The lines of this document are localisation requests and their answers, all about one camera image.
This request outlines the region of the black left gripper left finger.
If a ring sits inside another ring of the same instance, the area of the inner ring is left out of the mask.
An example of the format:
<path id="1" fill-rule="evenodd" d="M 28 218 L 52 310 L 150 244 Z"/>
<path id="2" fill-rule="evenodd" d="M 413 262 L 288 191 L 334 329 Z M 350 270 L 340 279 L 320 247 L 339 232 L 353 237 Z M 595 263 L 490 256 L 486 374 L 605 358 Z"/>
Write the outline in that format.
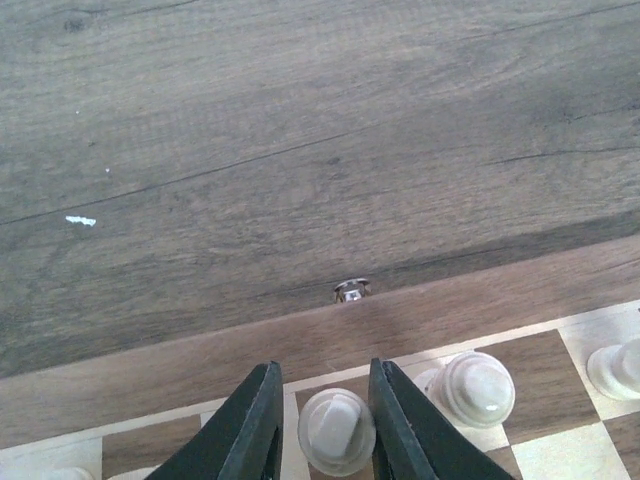
<path id="1" fill-rule="evenodd" d="M 148 477 L 278 479 L 284 426 L 282 370 L 257 365 L 197 434 Z"/>

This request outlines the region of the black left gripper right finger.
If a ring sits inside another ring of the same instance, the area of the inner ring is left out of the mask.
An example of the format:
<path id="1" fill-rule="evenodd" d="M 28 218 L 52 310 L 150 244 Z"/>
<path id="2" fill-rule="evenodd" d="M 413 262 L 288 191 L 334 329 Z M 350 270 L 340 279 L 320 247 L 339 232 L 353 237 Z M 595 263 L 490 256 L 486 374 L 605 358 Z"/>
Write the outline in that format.
<path id="1" fill-rule="evenodd" d="M 371 360 L 368 404 L 376 427 L 376 479 L 513 479 L 467 440 L 394 362 Z"/>

